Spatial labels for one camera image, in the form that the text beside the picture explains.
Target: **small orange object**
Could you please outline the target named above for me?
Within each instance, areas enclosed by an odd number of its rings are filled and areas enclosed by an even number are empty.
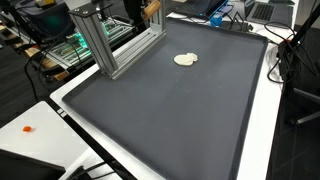
[[[22,129],[22,131],[24,131],[24,132],[30,132],[31,130],[32,130],[32,128],[30,126],[25,126]]]

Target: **white table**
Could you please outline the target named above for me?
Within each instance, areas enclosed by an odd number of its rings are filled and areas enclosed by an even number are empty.
[[[293,25],[296,19],[298,4],[299,0],[295,0]],[[253,32],[266,35],[268,38],[272,39],[270,33],[262,30],[263,25],[254,23],[252,23],[252,25],[254,27]],[[282,35],[288,35],[290,33],[290,31],[281,28],[272,27],[270,29]],[[120,50],[117,50],[113,54],[116,56],[119,51]],[[274,45],[270,44],[268,46],[259,76],[242,152],[237,178],[238,180],[263,180],[266,177],[282,88],[280,85],[274,84],[267,79],[267,72],[275,63],[276,53],[277,49],[274,47]],[[96,127],[92,126],[62,101],[62,97],[64,95],[66,95],[73,88],[98,70],[99,68],[97,65],[92,66],[78,77],[52,93],[50,95],[51,99],[55,101],[63,110],[65,110],[65,112],[67,112],[88,133],[90,133],[93,138],[95,138],[137,179],[163,179],[163,177],[123,149],[110,137],[102,133]]]
[[[24,132],[24,126],[33,130]],[[39,102],[0,129],[0,149],[64,167],[66,173],[60,180],[67,179],[81,165],[86,169],[103,162],[46,102]],[[113,170],[103,165],[89,175],[109,172]],[[121,178],[111,174],[101,179]]]

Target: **black mat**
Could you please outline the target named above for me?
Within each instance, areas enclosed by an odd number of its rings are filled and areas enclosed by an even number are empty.
[[[117,81],[96,73],[64,97],[167,179],[235,179],[267,40],[167,22],[167,36]],[[193,52],[181,67],[173,58]]]

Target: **white dough piece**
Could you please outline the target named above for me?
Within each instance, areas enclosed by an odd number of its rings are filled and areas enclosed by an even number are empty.
[[[198,61],[198,56],[194,53],[180,54],[174,58],[174,62],[180,66],[191,66],[196,61]]]

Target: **white desk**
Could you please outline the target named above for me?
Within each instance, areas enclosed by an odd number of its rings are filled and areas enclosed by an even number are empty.
[[[33,130],[23,132],[24,126],[31,126]],[[0,149],[64,167],[66,173],[60,180],[66,179],[81,165],[86,169],[103,162],[45,102],[39,102],[0,129]],[[103,165],[89,175],[97,177],[112,171],[108,165]],[[101,179],[121,178],[111,174]]]
[[[299,0],[295,0],[293,20],[297,14]],[[262,25],[252,24],[254,30],[261,33]],[[277,33],[288,34],[289,31],[280,28],[271,28]],[[238,172],[238,180],[263,180],[266,177],[269,157],[271,152],[274,128],[276,124],[278,108],[281,97],[281,86],[267,79],[267,72],[275,63],[277,49],[269,45],[264,62],[262,64],[256,95],[251,110],[248,130],[244,143],[241,163]],[[69,108],[62,97],[69,91],[98,71],[94,65],[78,77],[51,94],[51,99],[65,110],[79,125],[95,138],[111,155],[114,156],[125,168],[138,179],[163,179],[159,174],[147,167],[111,138],[88,123],[84,118]]]

